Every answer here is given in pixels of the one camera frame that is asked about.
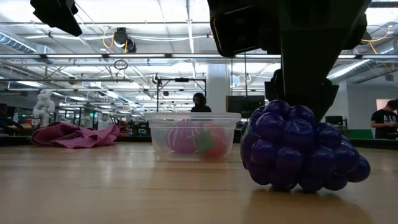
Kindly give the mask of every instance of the pink fruit toy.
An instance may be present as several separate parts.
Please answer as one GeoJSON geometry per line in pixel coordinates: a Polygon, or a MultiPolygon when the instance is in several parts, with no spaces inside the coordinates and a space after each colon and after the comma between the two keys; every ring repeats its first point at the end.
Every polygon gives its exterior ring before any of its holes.
{"type": "Polygon", "coordinates": [[[175,123],[167,131],[167,146],[177,153],[196,152],[195,137],[199,135],[199,126],[188,119],[175,123]]]}

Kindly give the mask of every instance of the grape cluster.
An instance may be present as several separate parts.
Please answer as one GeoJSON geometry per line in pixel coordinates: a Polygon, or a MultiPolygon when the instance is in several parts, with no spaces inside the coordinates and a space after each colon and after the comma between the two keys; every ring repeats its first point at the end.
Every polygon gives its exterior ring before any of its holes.
{"type": "Polygon", "coordinates": [[[243,166],[258,184],[306,192],[341,190],[370,175],[369,162],[332,124],[315,122],[306,106],[282,100],[258,108],[241,140],[243,166]]]}

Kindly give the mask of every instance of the black t-shirt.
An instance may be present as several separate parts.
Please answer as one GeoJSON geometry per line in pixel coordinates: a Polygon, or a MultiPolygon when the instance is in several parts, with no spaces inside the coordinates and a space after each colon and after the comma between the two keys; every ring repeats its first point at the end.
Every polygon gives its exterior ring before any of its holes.
{"type": "Polygon", "coordinates": [[[211,112],[211,109],[206,105],[200,105],[200,106],[194,106],[191,109],[191,112],[211,112]]]}
{"type": "MultiPolygon", "coordinates": [[[[394,112],[388,112],[385,110],[379,110],[373,113],[372,120],[375,121],[376,124],[386,124],[390,122],[397,122],[398,116],[394,112]]],[[[376,139],[387,139],[389,138],[387,134],[396,133],[397,128],[395,127],[384,127],[384,128],[376,128],[376,133],[374,138],[376,139]]]]}

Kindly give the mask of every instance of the white stuffed animal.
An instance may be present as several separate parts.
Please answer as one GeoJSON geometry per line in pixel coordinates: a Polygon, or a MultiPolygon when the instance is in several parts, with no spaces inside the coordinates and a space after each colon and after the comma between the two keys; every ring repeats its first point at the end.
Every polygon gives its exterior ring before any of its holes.
{"type": "Polygon", "coordinates": [[[37,96],[37,103],[33,107],[33,117],[36,119],[42,117],[42,126],[49,125],[49,113],[55,111],[55,103],[50,100],[51,95],[51,91],[40,91],[40,94],[37,96]]]}

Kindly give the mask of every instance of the desk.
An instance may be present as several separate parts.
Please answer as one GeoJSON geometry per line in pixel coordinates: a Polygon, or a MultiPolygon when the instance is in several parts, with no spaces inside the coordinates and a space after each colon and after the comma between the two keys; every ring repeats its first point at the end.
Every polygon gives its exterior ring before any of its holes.
{"type": "Polygon", "coordinates": [[[156,162],[149,143],[0,148],[0,223],[393,223],[398,152],[359,149],[373,172],[319,194],[269,191],[229,163],[156,162]]]}

